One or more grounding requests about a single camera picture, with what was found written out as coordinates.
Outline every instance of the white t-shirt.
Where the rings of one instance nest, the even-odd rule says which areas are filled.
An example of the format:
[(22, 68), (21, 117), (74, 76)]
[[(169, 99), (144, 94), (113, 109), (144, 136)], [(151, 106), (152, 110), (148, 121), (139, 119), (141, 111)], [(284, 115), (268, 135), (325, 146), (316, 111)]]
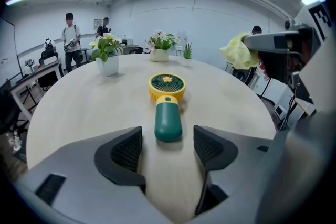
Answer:
[[(79, 35), (80, 35), (80, 30), (79, 30), (78, 25), (76, 25), (76, 29), (75, 29), (75, 25), (73, 24), (71, 26), (66, 26), (65, 30), (62, 31), (61, 39), (65, 40), (66, 44), (69, 44), (72, 39), (76, 40), (76, 38)], [(79, 43), (77, 43), (73, 47), (69, 46), (69, 50), (66, 51), (66, 52), (73, 52), (73, 51), (76, 51), (76, 50), (79, 50), (79, 49), (80, 49), (80, 45), (79, 45)]]

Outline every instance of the cap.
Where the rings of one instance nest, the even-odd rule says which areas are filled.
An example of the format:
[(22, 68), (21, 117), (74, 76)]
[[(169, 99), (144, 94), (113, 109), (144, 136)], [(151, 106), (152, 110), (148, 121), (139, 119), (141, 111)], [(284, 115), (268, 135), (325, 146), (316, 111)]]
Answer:
[(255, 27), (253, 27), (252, 33), (253, 32), (262, 32), (261, 27), (256, 25)]
[(73, 14), (72, 13), (67, 13), (65, 15), (65, 19), (73, 19)]

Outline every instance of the white tabletop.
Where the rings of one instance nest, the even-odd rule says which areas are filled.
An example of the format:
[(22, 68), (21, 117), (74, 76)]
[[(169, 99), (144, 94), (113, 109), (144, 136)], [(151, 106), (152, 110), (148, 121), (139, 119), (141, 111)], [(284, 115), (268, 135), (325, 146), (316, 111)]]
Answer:
[[(82, 139), (142, 126), (146, 196), (172, 221), (193, 217), (203, 179), (193, 147), (193, 126), (206, 125), (238, 134), (273, 138), (270, 114), (255, 93), (223, 70), (178, 57), (151, 62), (149, 55), (119, 56), (119, 73), (103, 77), (95, 62), (65, 75), (44, 95), (28, 131), (27, 160), (32, 168), (58, 148)], [(184, 78), (180, 103), (183, 139), (158, 143), (154, 136), (155, 102), (148, 80), (160, 72)]]

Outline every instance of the white flower pot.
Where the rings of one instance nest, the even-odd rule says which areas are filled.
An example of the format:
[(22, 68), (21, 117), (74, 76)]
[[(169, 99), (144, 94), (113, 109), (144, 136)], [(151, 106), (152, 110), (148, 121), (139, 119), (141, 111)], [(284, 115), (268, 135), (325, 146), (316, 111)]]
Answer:
[(192, 59), (185, 59), (185, 58), (181, 59), (181, 65), (183, 65), (184, 67), (191, 66), (191, 62), (192, 62)]
[(168, 62), (169, 50), (154, 49), (150, 53), (150, 60), (153, 62)]
[(96, 63), (100, 73), (106, 77), (118, 73), (119, 69), (119, 57), (110, 56), (106, 62), (103, 62), (100, 58), (96, 58)]

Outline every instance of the cable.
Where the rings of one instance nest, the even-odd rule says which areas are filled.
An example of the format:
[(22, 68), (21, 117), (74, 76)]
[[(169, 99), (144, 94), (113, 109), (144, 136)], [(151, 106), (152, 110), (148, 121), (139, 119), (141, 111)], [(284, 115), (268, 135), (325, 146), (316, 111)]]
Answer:
[(292, 96), (292, 98), (291, 98), (290, 101), (289, 101), (289, 104), (288, 104), (288, 113), (287, 113), (286, 117), (284, 118), (284, 121), (282, 122), (282, 125), (281, 125), (279, 131), (281, 131), (282, 128), (283, 128), (284, 126), (286, 126), (287, 123), (288, 123), (288, 119), (289, 119), (289, 110), (290, 110), (291, 107), (292, 107), (292, 104), (293, 104), (294, 99), (295, 99), (295, 94)]
[(261, 97), (263, 97), (264, 93), (266, 92), (266, 89), (267, 89), (268, 85), (270, 84), (270, 82), (271, 82), (271, 79), (269, 79), (269, 81), (267, 82), (267, 85), (266, 85), (266, 87), (264, 88), (264, 91), (263, 91), (263, 93), (261, 94), (260, 99), (261, 99)]

